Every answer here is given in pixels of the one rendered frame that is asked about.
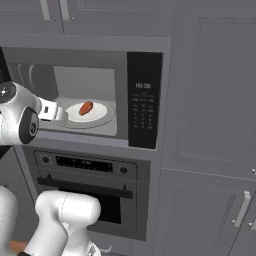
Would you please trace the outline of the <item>black oven door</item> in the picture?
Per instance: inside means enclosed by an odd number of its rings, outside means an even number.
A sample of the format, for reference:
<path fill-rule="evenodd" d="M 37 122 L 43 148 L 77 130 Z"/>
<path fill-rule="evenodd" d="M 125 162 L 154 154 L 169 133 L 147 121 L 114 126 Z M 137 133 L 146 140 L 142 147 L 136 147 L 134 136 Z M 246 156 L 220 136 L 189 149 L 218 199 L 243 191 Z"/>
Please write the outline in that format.
<path fill-rule="evenodd" d="M 126 167 L 128 173 L 122 174 L 120 172 L 121 167 Z M 91 231 L 109 234 L 133 234 L 136 232 L 137 166 L 135 164 L 117 164 L 112 172 L 67 166 L 54 168 L 31 167 L 30 174 L 38 194 L 45 190 L 60 190 L 87 194 L 97 198 L 101 204 L 101 214 L 98 221 L 89 227 Z M 37 181 L 38 177 L 129 190 L 133 192 L 133 198 L 128 199 L 40 185 Z"/>

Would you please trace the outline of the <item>grey microwave turntable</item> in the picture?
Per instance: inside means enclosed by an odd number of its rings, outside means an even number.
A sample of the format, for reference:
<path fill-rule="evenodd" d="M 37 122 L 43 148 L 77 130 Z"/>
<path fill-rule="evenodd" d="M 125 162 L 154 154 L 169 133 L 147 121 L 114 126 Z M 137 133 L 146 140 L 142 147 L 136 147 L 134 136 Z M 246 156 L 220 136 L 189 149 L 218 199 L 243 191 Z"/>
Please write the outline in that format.
<path fill-rule="evenodd" d="M 61 106 L 63 109 L 66 110 L 77 103 L 86 102 L 87 99 L 71 99 L 71 98 L 58 98 L 56 102 L 59 106 Z M 70 129 L 89 129 L 89 128 L 95 128 L 102 125 L 105 125 L 113 120 L 113 118 L 116 115 L 115 106 L 111 104 L 111 102 L 108 101 L 101 101 L 96 99 L 91 99 L 92 102 L 101 103 L 107 107 L 107 114 L 100 118 L 99 120 L 92 121 L 92 122 L 73 122 L 69 119 L 64 124 L 64 127 L 70 128 Z"/>

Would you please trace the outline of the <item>tall grey cupboard door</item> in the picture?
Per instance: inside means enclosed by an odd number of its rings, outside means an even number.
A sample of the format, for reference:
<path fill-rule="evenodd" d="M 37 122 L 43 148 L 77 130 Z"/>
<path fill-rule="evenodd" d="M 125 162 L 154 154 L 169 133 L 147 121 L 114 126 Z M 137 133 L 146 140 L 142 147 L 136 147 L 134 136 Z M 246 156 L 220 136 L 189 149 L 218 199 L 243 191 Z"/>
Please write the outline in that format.
<path fill-rule="evenodd" d="M 162 166 L 256 180 L 256 0 L 175 3 Z"/>

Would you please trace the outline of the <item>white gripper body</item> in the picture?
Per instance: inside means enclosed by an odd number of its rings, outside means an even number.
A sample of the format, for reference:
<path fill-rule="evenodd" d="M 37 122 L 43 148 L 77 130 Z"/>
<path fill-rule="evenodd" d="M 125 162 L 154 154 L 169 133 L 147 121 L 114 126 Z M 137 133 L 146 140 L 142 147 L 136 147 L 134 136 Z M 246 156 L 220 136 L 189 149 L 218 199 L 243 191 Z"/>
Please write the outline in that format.
<path fill-rule="evenodd" d="M 68 120 L 68 113 L 59 105 L 56 105 L 55 120 L 59 122 L 66 122 Z"/>

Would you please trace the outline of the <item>grey upper cupboard door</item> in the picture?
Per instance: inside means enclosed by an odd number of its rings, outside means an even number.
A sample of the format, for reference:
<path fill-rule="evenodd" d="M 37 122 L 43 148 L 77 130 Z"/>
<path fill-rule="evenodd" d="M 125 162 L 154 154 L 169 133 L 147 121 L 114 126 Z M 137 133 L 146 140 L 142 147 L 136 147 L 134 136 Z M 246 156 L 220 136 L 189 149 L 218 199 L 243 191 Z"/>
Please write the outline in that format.
<path fill-rule="evenodd" d="M 54 21 L 43 18 L 40 0 L 0 0 L 0 33 L 62 34 L 59 1 L 48 5 Z"/>
<path fill-rule="evenodd" d="M 168 37 L 174 0 L 68 0 L 70 35 Z"/>

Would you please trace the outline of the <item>grey lower cupboard door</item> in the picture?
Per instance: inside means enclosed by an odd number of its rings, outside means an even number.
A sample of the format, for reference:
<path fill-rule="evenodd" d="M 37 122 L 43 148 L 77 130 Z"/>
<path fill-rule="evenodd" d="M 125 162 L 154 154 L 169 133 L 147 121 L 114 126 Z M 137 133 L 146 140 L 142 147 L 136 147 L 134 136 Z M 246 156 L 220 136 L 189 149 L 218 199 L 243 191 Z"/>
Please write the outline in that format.
<path fill-rule="evenodd" d="M 244 191 L 251 193 L 251 204 L 256 182 L 163 169 L 154 256 L 231 256 L 245 219 L 239 227 L 232 224 Z"/>

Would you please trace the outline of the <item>grey built-in microwave oven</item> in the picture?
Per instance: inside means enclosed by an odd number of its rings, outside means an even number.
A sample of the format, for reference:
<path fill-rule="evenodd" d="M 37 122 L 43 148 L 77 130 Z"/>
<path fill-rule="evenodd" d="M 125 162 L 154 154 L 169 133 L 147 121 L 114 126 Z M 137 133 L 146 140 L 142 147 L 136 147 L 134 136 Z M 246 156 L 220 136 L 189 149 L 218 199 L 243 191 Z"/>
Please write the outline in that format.
<path fill-rule="evenodd" d="M 59 121 L 42 130 L 124 139 L 132 147 L 156 147 L 163 55 L 154 52 L 0 48 L 0 74 L 33 94 L 108 101 L 116 115 L 109 123 L 70 129 Z"/>

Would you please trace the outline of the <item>white round plate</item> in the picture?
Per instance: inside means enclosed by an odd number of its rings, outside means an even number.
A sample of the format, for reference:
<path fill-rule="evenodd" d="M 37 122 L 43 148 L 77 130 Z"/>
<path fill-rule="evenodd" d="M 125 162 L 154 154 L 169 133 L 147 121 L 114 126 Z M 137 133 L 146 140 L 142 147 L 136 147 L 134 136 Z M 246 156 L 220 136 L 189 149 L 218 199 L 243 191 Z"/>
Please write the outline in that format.
<path fill-rule="evenodd" d="M 81 116 L 79 114 L 79 110 L 84 103 L 85 102 L 74 104 L 67 109 L 68 119 L 70 121 L 92 122 L 92 121 L 99 120 L 100 118 L 104 117 L 107 114 L 107 107 L 105 105 L 101 103 L 92 102 L 93 103 L 92 110 L 89 113 Z"/>

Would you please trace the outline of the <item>brown wooden object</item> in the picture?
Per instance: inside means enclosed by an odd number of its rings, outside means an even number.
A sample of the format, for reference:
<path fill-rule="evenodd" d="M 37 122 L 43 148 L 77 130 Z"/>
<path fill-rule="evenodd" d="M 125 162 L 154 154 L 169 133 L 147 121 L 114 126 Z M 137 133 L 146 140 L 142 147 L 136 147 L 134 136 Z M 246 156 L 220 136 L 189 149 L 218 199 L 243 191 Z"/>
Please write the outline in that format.
<path fill-rule="evenodd" d="M 27 243 L 26 242 L 22 242 L 22 241 L 11 240 L 9 242 L 9 245 L 10 245 L 12 251 L 14 253 L 18 254 L 18 253 L 22 252 L 25 249 Z"/>

